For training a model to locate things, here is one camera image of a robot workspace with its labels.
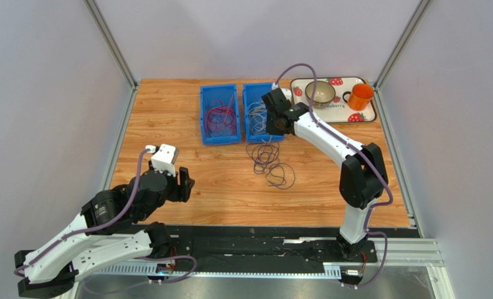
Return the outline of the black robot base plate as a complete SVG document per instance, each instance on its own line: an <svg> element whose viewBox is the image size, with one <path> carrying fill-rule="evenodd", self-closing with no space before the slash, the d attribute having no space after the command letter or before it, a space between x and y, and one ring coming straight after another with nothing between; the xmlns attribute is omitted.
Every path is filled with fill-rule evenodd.
<svg viewBox="0 0 493 299"><path fill-rule="evenodd" d="M317 270L321 263L357 267L380 261L366 241L360 255L336 253L338 227L167 225L179 255L191 255L204 270Z"/></svg>

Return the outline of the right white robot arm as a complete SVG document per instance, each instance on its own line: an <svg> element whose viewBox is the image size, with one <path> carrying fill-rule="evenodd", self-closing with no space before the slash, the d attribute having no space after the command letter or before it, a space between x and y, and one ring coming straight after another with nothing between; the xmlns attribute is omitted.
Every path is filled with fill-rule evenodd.
<svg viewBox="0 0 493 299"><path fill-rule="evenodd" d="M372 209L388 187L382 150L364 145L321 120L307 104L293 105L279 87L262 96L267 110L266 132L294 135L326 154L340 169L339 192L346 202L336 253L344 260L358 257L368 239Z"/></svg>

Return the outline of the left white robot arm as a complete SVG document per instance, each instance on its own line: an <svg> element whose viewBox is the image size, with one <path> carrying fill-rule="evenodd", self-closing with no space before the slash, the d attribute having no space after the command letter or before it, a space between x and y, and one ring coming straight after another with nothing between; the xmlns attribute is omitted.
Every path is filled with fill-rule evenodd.
<svg viewBox="0 0 493 299"><path fill-rule="evenodd" d="M47 244L20 250L14 256L22 298L54 298L90 275L131 259L164 264L172 271L181 259L166 226L153 222L121 240L100 245L114 234L127 232L166 201L187 202L195 181L181 167L176 174L149 169L128 184L100 191L74 220Z"/></svg>

